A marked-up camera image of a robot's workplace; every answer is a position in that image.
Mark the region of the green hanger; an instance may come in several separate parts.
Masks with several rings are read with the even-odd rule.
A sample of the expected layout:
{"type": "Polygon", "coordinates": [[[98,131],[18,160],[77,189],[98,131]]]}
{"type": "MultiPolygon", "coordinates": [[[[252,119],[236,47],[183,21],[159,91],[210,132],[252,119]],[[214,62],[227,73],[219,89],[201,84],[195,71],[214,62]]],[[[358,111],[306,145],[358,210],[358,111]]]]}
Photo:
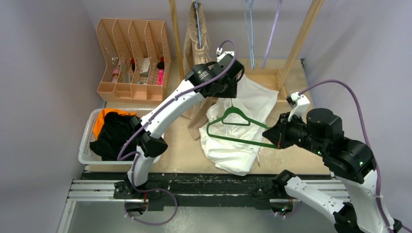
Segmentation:
{"type": "Polygon", "coordinates": [[[267,130],[269,126],[260,122],[244,110],[230,102],[222,116],[206,124],[207,136],[219,140],[230,141],[238,145],[252,145],[276,149],[276,146],[263,142],[261,130],[267,130]]]}

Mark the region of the white shorts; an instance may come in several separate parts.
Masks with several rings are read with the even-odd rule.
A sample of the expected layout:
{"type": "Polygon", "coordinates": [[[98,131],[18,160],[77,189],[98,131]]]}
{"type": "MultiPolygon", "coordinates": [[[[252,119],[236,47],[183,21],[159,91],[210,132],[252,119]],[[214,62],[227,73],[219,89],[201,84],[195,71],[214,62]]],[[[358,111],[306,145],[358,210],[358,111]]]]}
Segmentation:
{"type": "MultiPolygon", "coordinates": [[[[278,91],[270,90],[252,80],[246,75],[238,82],[235,99],[219,98],[206,113],[209,122],[223,116],[227,108],[239,108],[247,117],[260,123],[265,123],[277,101],[278,91]]],[[[241,140],[262,141],[263,127],[256,124],[246,126],[246,121],[237,114],[230,114],[224,123],[218,122],[211,126],[204,125],[199,129],[201,148],[207,159],[216,168],[229,173],[245,176],[250,172],[255,161],[259,161],[260,147],[244,143],[222,140],[210,137],[209,134],[225,136],[241,140]]]]}

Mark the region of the light blue hanger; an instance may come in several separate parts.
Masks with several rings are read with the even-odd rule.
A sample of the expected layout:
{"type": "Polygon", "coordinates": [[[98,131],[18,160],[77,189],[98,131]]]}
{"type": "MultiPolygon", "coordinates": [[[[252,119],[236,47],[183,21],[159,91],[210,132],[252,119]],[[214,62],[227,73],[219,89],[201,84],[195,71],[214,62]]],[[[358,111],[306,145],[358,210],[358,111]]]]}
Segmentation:
{"type": "Polygon", "coordinates": [[[246,34],[249,44],[249,56],[251,69],[255,68],[255,56],[254,56],[254,33],[253,33],[253,0],[243,0],[243,10],[244,10],[244,19],[246,34]]]}

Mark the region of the lilac plastic hanger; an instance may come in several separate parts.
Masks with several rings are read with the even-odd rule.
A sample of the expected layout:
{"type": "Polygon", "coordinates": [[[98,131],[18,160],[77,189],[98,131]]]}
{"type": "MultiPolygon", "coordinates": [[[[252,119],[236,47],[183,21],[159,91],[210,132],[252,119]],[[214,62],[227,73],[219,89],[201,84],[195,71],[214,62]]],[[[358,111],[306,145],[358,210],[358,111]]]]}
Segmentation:
{"type": "Polygon", "coordinates": [[[268,60],[268,57],[269,57],[271,45],[272,45],[272,43],[273,43],[273,38],[274,38],[275,30],[276,30],[276,27],[277,27],[277,23],[278,23],[280,11],[281,11],[281,7],[282,7],[282,2],[283,2],[283,0],[278,0],[278,2],[277,2],[275,17],[274,17],[274,21],[273,21],[273,25],[272,25],[270,37],[269,37],[269,40],[268,40],[268,44],[267,44],[267,47],[266,47],[266,51],[265,51],[265,54],[264,54],[262,66],[261,66],[262,69],[265,68],[266,63],[267,63],[267,60],[268,60]]]}

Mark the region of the black shorts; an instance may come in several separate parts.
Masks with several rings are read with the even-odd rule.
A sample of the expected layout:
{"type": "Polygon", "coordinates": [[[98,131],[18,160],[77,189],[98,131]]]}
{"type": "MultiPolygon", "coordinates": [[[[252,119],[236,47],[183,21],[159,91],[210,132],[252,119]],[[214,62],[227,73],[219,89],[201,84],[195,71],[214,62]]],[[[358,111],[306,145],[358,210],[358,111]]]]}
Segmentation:
{"type": "Polygon", "coordinates": [[[134,116],[120,116],[110,112],[104,118],[102,130],[94,142],[90,142],[90,149],[101,156],[102,160],[115,161],[123,144],[134,134],[130,120],[134,116]]]}

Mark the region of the orange shorts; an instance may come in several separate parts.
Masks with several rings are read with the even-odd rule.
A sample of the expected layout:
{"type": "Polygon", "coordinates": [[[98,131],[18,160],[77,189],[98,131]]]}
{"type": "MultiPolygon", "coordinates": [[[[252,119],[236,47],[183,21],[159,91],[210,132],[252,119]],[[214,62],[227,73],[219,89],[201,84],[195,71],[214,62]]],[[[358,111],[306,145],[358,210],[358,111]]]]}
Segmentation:
{"type": "Polygon", "coordinates": [[[102,109],[99,112],[99,114],[97,116],[97,119],[95,120],[94,127],[93,127],[93,133],[94,133],[94,136],[95,136],[96,140],[97,140],[97,138],[98,138],[98,136],[99,136],[99,134],[102,130],[103,125],[104,125],[104,118],[110,112],[115,112],[120,116],[136,116],[137,115],[137,112],[124,111],[124,110],[120,110],[120,109],[113,109],[113,108],[102,109]]]}

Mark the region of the white plastic perforated basket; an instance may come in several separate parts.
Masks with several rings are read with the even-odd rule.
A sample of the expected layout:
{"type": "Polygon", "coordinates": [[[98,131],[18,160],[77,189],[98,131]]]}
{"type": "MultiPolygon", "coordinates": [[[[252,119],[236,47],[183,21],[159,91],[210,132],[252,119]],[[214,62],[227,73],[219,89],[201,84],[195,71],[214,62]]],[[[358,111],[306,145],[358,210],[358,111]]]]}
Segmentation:
{"type": "Polygon", "coordinates": [[[150,113],[153,109],[153,107],[100,108],[92,111],[86,123],[83,137],[81,139],[78,153],[79,162],[84,165],[131,165],[133,161],[102,160],[101,156],[97,155],[90,149],[90,142],[94,142],[97,139],[97,135],[94,133],[94,126],[97,122],[103,124],[103,118],[99,117],[101,112],[108,113],[123,111],[125,113],[136,114],[138,117],[143,117],[146,114],[150,113]]]}

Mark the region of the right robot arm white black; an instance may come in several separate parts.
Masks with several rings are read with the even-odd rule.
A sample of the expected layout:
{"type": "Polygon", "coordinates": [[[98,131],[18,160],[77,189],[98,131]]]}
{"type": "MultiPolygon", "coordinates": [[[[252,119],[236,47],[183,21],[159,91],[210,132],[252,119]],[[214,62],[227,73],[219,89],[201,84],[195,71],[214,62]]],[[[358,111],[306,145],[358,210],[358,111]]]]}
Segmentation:
{"type": "Polygon", "coordinates": [[[345,186],[349,201],[342,201],[309,187],[294,173],[284,170],[273,180],[273,192],[297,198],[327,217],[339,233],[396,233],[401,221],[377,203],[377,163],[365,143],[345,137],[342,119],[329,109],[316,108],[306,119],[291,113],[263,132],[277,149],[298,146],[320,156],[336,179],[345,186]]]}

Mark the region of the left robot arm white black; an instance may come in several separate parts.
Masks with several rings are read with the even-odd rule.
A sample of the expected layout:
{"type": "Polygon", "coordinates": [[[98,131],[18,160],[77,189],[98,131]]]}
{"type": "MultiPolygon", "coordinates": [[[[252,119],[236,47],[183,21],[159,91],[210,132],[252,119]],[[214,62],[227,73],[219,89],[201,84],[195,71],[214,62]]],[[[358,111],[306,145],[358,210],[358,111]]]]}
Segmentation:
{"type": "Polygon", "coordinates": [[[134,199],[143,196],[149,171],[168,145],[163,133],[185,111],[207,98],[235,98],[238,74],[244,66],[235,51],[218,55],[216,62],[194,65],[186,78],[161,104],[145,116],[131,120],[134,133],[121,147],[119,159],[134,156],[125,179],[126,193],[134,199]]]}

